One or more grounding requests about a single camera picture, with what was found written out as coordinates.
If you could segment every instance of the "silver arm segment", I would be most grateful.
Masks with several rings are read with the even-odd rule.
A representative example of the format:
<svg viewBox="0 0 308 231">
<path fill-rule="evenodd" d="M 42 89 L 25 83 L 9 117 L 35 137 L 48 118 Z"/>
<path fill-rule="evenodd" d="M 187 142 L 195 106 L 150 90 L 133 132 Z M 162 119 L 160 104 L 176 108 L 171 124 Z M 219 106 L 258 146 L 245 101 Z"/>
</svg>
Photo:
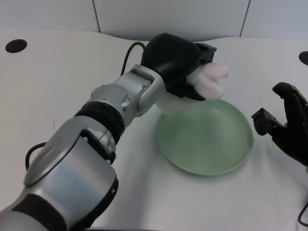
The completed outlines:
<svg viewBox="0 0 308 231">
<path fill-rule="evenodd" d="M 146 113 L 166 91 L 164 81 L 155 71 L 135 65 L 112 84 L 96 88 L 90 102 L 110 104 L 122 115 L 125 127 L 133 118 Z"/>
<path fill-rule="evenodd" d="M 113 84 L 96 88 L 85 105 L 116 109 L 126 128 L 165 90 L 159 74 L 135 65 Z M 77 115 L 48 140 L 26 173 L 21 195 L 0 212 L 1 231 L 82 230 L 109 206 L 118 188 L 110 166 L 116 141 L 105 120 L 95 118 Z"/>
</svg>

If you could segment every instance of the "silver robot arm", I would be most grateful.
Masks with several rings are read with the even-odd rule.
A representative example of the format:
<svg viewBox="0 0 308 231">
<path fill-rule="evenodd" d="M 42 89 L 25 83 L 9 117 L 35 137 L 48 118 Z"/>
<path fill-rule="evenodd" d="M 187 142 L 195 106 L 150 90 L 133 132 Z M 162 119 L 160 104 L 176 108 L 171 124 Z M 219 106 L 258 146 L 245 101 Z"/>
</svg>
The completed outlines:
<svg viewBox="0 0 308 231">
<path fill-rule="evenodd" d="M 0 213 L 0 230 L 66 231 L 91 226 L 117 191 L 118 180 L 110 164 L 119 136 L 165 91 L 162 78 L 140 65 L 113 84 L 95 89 L 79 113 L 56 131 L 33 160 L 21 195 Z M 96 117 L 100 109 L 111 111 L 113 118 Z M 123 127 L 113 128 L 121 123 Z"/>
<path fill-rule="evenodd" d="M 112 202 L 118 180 L 111 164 L 116 144 L 135 117 L 165 91 L 205 100 L 186 77 L 212 62 L 216 48 L 161 34 L 117 81 L 90 100 L 48 140 L 29 166 L 24 189 L 0 212 L 0 231 L 80 231 Z"/>
</svg>

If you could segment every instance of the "white wall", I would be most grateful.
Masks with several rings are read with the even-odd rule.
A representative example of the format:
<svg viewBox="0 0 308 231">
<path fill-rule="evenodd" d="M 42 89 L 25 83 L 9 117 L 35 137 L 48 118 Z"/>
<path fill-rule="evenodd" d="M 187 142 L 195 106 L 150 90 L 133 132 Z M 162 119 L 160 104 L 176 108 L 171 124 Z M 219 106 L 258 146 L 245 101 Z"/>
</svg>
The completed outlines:
<svg viewBox="0 0 308 231">
<path fill-rule="evenodd" d="M 103 33 L 149 40 L 169 32 L 194 41 L 239 36 L 249 0 L 95 0 Z"/>
<path fill-rule="evenodd" d="M 98 31 L 92 0 L 0 0 L 0 28 Z"/>
<path fill-rule="evenodd" d="M 308 0 L 251 0 L 242 36 L 308 40 Z"/>
</svg>

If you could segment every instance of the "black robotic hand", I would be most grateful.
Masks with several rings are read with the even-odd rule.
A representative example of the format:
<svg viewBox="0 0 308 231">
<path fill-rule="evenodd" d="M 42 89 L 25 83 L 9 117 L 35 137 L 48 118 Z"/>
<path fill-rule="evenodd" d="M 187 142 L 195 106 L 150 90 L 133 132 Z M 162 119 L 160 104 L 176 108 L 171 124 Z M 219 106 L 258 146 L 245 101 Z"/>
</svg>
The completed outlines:
<svg viewBox="0 0 308 231">
<path fill-rule="evenodd" d="M 287 123 L 283 126 L 261 108 L 253 116 L 254 126 L 261 136 L 269 134 L 287 155 L 308 166 L 308 102 L 296 87 L 278 83 L 273 91 L 284 100 Z"/>
</svg>

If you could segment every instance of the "white tabletop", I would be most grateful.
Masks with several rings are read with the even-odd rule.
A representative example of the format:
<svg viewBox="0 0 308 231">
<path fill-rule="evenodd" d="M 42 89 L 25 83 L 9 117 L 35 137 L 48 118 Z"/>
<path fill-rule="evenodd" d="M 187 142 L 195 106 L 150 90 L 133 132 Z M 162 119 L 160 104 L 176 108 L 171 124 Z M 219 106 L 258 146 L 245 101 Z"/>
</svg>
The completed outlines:
<svg viewBox="0 0 308 231">
<path fill-rule="evenodd" d="M 25 39 L 27 48 L 7 53 L 5 45 Z M 25 155 L 72 117 L 99 85 L 119 77 L 133 41 L 95 32 L 0 31 L 0 209 L 23 188 Z M 250 116 L 266 108 L 285 123 L 278 82 L 308 97 L 308 66 L 298 55 L 308 42 L 265 38 L 221 38 L 214 62 L 227 64 L 224 100 Z M 128 69 L 138 64 L 136 47 Z M 94 226 L 162 231 L 297 231 L 308 196 L 305 167 L 285 155 L 270 136 L 258 136 L 247 161 L 219 177 L 199 177 L 169 163 L 158 150 L 154 106 L 126 129 L 113 164 L 119 190 Z M 308 214 L 303 220 L 308 221 Z"/>
</svg>

